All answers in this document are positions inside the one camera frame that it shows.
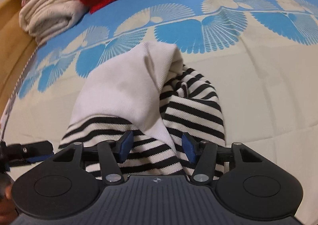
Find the white fabric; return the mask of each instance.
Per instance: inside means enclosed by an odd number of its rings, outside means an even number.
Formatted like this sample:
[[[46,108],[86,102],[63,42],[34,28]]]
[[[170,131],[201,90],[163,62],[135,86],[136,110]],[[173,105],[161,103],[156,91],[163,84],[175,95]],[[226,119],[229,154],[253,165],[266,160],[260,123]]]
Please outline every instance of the white fabric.
[[[73,27],[87,10],[79,0],[47,6],[32,17],[29,34],[41,45]]]
[[[175,152],[160,116],[159,95],[165,81],[182,74],[182,63],[177,46],[161,42],[145,42],[110,59],[89,74],[70,125],[97,114],[121,117]]]
[[[27,32],[32,30],[30,32],[30,35],[33,35],[35,33],[35,31],[34,31],[35,25],[37,25],[39,21],[42,21],[42,19],[45,15],[49,15],[49,16],[55,15],[55,17],[56,17],[56,13],[63,12],[63,10],[62,10],[63,7],[61,7],[61,5],[67,5],[66,6],[67,11],[74,12],[73,15],[77,16],[79,14],[83,15],[85,13],[85,11],[83,11],[84,7],[81,6],[79,4],[79,2],[63,4],[64,2],[67,2],[67,1],[69,1],[69,0],[30,0],[21,9],[21,11],[19,13],[20,27],[24,31],[27,31]],[[43,31],[45,31],[45,29],[40,28],[39,32],[42,33]]]

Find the logo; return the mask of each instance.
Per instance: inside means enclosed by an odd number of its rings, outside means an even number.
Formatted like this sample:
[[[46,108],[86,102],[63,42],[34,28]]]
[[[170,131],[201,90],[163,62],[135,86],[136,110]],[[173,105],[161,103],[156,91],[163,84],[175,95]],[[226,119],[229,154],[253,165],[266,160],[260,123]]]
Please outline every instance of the logo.
[[[160,183],[162,181],[162,179],[160,179],[159,177],[155,178],[155,179],[152,179],[153,182],[155,183]]]

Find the striped shirt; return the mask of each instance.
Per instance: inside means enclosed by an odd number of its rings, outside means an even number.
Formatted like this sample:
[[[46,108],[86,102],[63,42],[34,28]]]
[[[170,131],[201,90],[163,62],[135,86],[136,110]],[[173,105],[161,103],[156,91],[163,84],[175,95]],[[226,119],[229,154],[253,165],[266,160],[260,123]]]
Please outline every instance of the striped shirt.
[[[191,175],[195,165],[185,155],[181,136],[188,132],[196,141],[207,140],[225,146],[223,116],[215,88],[200,73],[183,66],[182,75],[167,81],[160,94],[160,114],[176,148],[146,136],[129,121],[115,116],[90,116],[71,125],[61,140],[60,149],[73,142],[90,147],[104,140],[118,140],[126,131],[134,133],[128,159],[118,164],[124,175]],[[99,163],[88,163],[86,171],[101,179]],[[215,177],[224,171],[217,163]]]

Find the bed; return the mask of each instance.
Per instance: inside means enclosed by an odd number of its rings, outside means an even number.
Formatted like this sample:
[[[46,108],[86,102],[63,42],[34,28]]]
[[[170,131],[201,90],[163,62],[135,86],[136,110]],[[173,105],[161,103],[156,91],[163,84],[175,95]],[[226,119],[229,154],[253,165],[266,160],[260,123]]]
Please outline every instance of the bed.
[[[33,56],[6,142],[57,150],[90,71],[146,40],[178,45],[217,89],[226,144],[293,174],[304,188],[296,217],[318,224],[318,0],[118,0],[86,14]]]

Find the blue patterned bedsheet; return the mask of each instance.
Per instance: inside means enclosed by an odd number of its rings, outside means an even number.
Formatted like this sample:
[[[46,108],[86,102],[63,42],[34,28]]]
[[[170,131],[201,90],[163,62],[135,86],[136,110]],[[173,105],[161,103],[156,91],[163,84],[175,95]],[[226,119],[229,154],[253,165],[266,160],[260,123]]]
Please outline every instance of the blue patterned bedsheet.
[[[289,40],[318,43],[317,0],[118,0],[40,48],[18,96],[45,93],[73,61],[74,75],[85,78],[142,40],[176,43],[187,54],[230,48],[249,25],[248,13]]]

